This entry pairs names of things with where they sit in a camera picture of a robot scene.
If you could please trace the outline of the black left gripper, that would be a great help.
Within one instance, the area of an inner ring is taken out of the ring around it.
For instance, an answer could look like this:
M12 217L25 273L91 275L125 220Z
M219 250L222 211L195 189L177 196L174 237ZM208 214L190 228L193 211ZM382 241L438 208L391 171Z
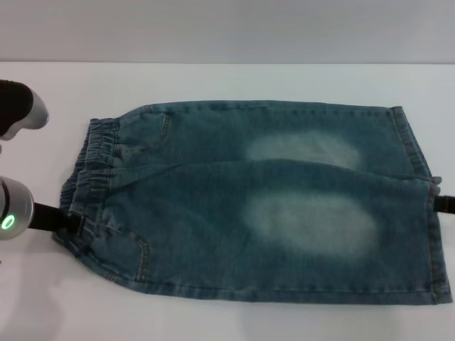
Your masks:
M80 235L84 224L84 216L68 214L65 210L35 202L33 217L28 228L47 232L69 228L70 234Z

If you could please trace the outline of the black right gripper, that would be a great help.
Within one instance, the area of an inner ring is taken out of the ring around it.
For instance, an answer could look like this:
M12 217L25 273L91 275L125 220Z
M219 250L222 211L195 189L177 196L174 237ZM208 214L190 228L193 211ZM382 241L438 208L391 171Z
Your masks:
M435 213L438 213L439 210L439 212L455 214L455 197L431 195L429 196L429 207Z

